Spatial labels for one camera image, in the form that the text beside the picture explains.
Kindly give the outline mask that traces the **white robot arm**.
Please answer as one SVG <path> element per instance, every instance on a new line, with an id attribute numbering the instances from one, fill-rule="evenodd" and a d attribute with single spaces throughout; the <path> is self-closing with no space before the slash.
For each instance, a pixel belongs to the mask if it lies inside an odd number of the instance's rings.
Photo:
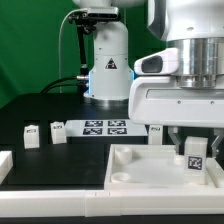
<path id="1" fill-rule="evenodd" d="M 126 101 L 129 118 L 166 126 L 224 129 L 224 0 L 73 0 L 94 33 L 94 66 L 85 96 L 97 103 Z M 122 7 L 147 4 L 147 28 L 166 43 L 134 63 L 128 76 Z"/>

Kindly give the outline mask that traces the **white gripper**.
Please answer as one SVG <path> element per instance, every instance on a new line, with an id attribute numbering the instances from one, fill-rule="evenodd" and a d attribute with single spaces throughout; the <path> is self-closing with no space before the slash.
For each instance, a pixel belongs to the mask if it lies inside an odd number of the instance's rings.
<path id="1" fill-rule="evenodd" d="M 179 68 L 178 49 L 168 48 L 138 59 L 138 78 L 130 89 L 128 115 L 138 124 L 164 125 L 180 152 L 181 127 L 215 128 L 212 156 L 224 139 L 224 75 L 215 77 L 214 87 L 181 88 L 173 73 Z"/>

